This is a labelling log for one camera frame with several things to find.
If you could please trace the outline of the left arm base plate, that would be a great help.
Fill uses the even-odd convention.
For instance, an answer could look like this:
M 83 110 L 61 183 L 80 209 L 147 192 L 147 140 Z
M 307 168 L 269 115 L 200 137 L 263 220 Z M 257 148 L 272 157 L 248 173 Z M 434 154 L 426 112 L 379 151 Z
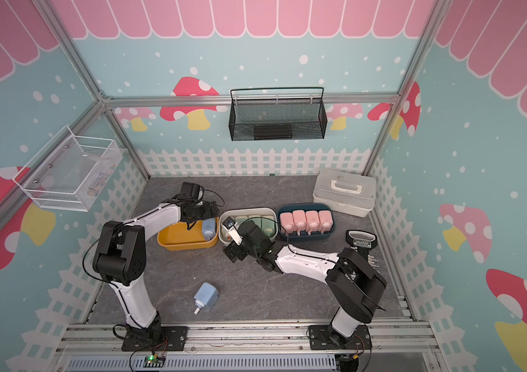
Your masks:
M 138 329 L 127 325 L 122 340 L 122 351 L 133 352 L 139 350 L 153 351 L 183 351 L 187 341 L 188 328 L 186 326 L 156 325 L 156 329 Z

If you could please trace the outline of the blue pencil sharpener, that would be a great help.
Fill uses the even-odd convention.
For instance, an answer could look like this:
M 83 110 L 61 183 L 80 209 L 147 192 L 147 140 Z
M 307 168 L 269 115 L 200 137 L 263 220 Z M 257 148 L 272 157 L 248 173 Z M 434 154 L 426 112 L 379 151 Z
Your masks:
M 205 282 L 196 292 L 194 300 L 196 306 L 195 315 L 203 309 L 211 310 L 218 301 L 218 289 L 214 285 Z
M 216 218 L 210 218 L 202 221 L 201 232 L 205 241 L 213 240 L 217 236 Z

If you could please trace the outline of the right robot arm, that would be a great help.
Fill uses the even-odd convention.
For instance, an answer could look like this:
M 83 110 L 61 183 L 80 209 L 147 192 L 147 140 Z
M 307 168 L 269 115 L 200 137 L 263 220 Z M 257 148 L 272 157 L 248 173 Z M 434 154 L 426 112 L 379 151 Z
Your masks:
M 223 252 L 232 262 L 251 256 L 265 271 L 296 274 L 328 286 L 339 303 L 325 331 L 333 343 L 350 341 L 356 330 L 370 323 L 381 308 L 387 280 L 369 262 L 368 246 L 354 245 L 340 253 L 319 253 L 273 242 L 250 219 L 237 224 L 228 217 L 222 226 L 231 237 Z

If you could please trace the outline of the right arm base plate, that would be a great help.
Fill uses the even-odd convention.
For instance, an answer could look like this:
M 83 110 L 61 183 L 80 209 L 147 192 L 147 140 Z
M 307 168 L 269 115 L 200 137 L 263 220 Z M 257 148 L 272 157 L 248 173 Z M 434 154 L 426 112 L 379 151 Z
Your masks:
M 373 349 L 369 329 L 359 325 L 350 337 L 342 336 L 329 325 L 310 325 L 306 336 L 312 350 L 359 350 Z

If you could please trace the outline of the dark teal storage box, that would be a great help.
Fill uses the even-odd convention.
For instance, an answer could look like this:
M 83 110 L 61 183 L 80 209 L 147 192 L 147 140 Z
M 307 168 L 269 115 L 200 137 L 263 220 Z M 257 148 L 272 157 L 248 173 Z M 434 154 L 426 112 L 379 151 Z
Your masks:
M 330 229 L 325 232 L 319 232 L 319 231 L 312 232 L 312 233 L 303 232 L 301 235 L 299 235 L 297 232 L 293 232 L 289 235 L 286 235 L 283 228 L 280 227 L 278 229 L 278 235 L 277 235 L 280 240 L 283 240 L 285 242 L 322 241 L 322 240 L 327 240 L 336 231 L 337 225 L 334 219 L 333 211 L 326 204 L 322 204 L 322 203 L 300 203 L 300 204 L 282 206 L 277 211 L 277 218 L 280 219 L 283 213 L 294 212 L 296 210 L 303 210 L 304 212 L 327 211 L 327 214 L 332 218 Z

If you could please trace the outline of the pink pencil sharpener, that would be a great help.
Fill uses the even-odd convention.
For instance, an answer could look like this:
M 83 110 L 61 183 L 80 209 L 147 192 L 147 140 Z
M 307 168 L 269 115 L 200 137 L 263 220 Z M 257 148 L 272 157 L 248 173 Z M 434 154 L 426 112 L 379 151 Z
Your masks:
M 282 212 L 279 215 L 279 220 L 285 235 L 289 236 L 295 231 L 294 217 L 291 212 Z
M 334 224 L 332 212 L 330 210 L 320 210 L 318 212 L 318 217 L 319 217 L 319 222 L 320 222 L 319 229 L 318 229 L 319 232 L 321 234 L 326 234 L 330 232 Z
M 311 235 L 317 231 L 319 231 L 320 227 L 320 218 L 318 211 L 315 210 L 308 210 L 305 212 L 305 218 L 306 218 L 306 232 Z
M 302 232 L 305 232 L 307 229 L 307 219 L 306 219 L 306 213 L 304 210 L 294 210 L 292 212 L 293 220 L 294 220 L 294 231 L 301 235 Z

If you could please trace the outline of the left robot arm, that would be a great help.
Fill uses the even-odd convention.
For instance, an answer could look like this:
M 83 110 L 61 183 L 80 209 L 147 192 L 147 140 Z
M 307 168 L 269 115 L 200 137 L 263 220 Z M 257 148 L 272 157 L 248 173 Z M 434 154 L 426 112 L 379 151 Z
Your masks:
M 184 182 L 176 195 L 150 211 L 125 221 L 108 221 L 102 227 L 92 269 L 116 293 L 130 331 L 160 330 L 160 315 L 150 301 L 143 278 L 147 241 L 177 223 L 191 230 L 200 221 L 218 217 L 220 205 L 205 201 L 204 193 L 203 186 Z

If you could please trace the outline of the white plastic storage box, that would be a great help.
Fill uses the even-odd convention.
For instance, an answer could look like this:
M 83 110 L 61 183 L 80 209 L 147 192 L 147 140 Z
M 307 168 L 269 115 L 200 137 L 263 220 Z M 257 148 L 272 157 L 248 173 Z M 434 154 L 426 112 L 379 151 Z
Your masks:
M 233 209 L 233 210 L 229 210 L 229 211 L 223 212 L 223 214 L 220 216 L 220 221 L 219 221 L 218 238 L 221 240 L 221 242 L 225 246 L 229 246 L 229 244 L 231 242 L 229 242 L 227 240 L 226 229 L 222 225 L 222 222 L 227 217 L 232 217 L 232 218 L 235 219 L 237 216 L 240 216 L 240 215 L 245 215 L 245 216 L 248 217 L 248 219 L 249 219 L 249 217 L 251 215 L 260 215 L 261 217 L 264 216 L 264 215 L 272 215 L 272 217 L 274 217 L 274 220 L 277 223 L 277 217 L 276 217 L 276 214 L 275 214 L 274 210 L 272 210 L 271 208 L 268 208 L 268 207 L 250 208 L 250 209 Z M 278 234 L 277 226 L 276 226 L 276 231 L 277 231 L 277 233 L 275 234 L 275 236 L 270 239 L 272 242 L 274 242 L 274 240 L 276 240 L 276 237 L 277 237 L 277 234 Z

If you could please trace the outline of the green pencil sharpener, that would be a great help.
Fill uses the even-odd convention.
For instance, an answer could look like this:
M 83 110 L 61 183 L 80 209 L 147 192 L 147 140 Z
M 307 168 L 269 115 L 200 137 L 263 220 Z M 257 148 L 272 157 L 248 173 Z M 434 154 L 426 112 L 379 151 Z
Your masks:
M 264 215 L 261 217 L 261 229 L 268 238 L 273 238 L 276 231 L 277 223 L 272 215 Z
M 263 219 L 260 215 L 251 215 L 249 221 L 255 223 L 258 227 L 261 227 Z
M 248 220 L 248 217 L 245 215 L 240 215 L 235 218 L 235 224 L 237 226 L 242 225 L 246 220 Z

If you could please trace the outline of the translucent plastic lidded case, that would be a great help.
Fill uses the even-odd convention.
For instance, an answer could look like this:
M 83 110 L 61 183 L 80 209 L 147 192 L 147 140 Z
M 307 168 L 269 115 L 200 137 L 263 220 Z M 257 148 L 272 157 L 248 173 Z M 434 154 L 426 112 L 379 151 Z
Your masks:
M 336 212 L 367 217 L 376 203 L 376 179 L 323 168 L 314 186 L 313 199 Z

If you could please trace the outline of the rack of metal bits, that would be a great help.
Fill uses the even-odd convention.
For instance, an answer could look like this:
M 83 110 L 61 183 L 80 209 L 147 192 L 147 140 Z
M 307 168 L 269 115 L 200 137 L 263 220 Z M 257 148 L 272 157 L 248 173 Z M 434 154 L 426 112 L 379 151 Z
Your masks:
M 354 274 L 356 279 L 372 280 L 379 272 L 369 262 L 369 252 L 378 246 L 376 235 L 362 230 L 347 230 L 345 240 L 349 248 L 339 254 L 341 265 L 345 274 Z

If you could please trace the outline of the small green circuit board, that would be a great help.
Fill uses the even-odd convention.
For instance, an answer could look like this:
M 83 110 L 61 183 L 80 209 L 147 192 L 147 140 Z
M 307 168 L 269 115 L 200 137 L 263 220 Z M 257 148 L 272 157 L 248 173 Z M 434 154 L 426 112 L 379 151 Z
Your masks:
M 166 361 L 165 356 L 151 355 L 144 358 L 143 367 L 144 368 L 161 368 L 164 367 L 164 362 Z

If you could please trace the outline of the yellow plastic storage box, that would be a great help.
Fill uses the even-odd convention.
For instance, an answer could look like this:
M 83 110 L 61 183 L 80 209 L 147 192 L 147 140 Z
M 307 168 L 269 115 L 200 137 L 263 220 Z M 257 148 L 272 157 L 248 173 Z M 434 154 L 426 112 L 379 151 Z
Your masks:
M 166 248 L 168 251 L 212 248 L 218 243 L 218 218 L 216 218 L 216 222 L 217 236 L 210 241 L 205 241 L 203 238 L 201 232 L 202 221 L 198 221 L 191 230 L 187 230 L 186 223 L 176 223 L 172 226 L 168 226 L 166 229 L 158 232 L 156 240 L 159 245 Z

